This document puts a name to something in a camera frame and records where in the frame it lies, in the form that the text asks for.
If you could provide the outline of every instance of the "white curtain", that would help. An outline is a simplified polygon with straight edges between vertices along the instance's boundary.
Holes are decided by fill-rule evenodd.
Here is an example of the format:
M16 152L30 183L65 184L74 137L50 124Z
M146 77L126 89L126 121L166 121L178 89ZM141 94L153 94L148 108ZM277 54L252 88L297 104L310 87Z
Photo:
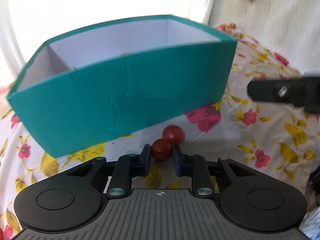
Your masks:
M213 0L0 0L0 47L13 77L47 39L119 18L174 14L209 21Z

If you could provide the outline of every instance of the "metal screw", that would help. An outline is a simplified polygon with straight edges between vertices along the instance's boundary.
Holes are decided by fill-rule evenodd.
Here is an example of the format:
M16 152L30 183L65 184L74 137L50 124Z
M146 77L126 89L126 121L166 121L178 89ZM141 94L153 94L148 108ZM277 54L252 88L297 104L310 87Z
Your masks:
M283 98L287 92L288 92L288 88L286 86L283 86L282 88L280 88L278 95L281 98Z
M124 190L119 187L114 187L111 190L109 190L109 194L113 196L120 196L124 193Z
M203 195L203 196L208 196L213 193L212 189L208 187L201 187L197 190L198 194Z

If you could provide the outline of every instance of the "teal box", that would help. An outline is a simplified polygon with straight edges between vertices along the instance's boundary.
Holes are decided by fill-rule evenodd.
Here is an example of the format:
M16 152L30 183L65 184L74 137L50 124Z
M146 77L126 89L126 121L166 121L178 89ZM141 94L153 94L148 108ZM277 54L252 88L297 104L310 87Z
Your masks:
M7 99L60 157L221 99L236 45L173 15L90 25L42 44Z

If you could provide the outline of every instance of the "black mechanical part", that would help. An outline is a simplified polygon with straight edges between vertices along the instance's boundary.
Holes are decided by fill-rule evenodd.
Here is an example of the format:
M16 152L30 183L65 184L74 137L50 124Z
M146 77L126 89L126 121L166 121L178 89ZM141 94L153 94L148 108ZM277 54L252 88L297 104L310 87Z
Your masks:
M23 227L47 232L82 226L97 216L107 200L127 196L131 179L148 174L150 160L150 145L145 145L140 155L124 155L109 163L97 157L26 187L14 201L19 222ZM103 193L109 176L108 190L121 188L124 194Z
M299 190L241 163L231 159L206 162L211 171L206 173L198 163L198 155L184 155L177 146L173 147L173 159L179 177L202 178L203 185L207 185L210 175L216 176L221 193L214 196L214 201L230 221L243 228L284 231L298 227L305 215L307 202ZM198 197L196 190L193 185L193 195Z
M196 198L187 189L134 189L127 198L110 200L84 227L63 233L26 228L15 238L31 239L308 240L297 228L271 234L240 228L221 214L214 201Z
M247 87L253 101L287 103L320 114L320 77L286 80L256 80Z

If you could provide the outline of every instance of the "red tomato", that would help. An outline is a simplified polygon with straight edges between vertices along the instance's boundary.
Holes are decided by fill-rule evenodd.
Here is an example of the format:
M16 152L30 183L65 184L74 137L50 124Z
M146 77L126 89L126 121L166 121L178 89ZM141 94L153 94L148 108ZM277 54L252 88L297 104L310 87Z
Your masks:
M162 138L168 140L171 144L182 143L183 137L183 130L177 125L169 125L162 132Z
M172 145L165 139L158 139L151 145L151 157L156 161L166 161L172 157Z

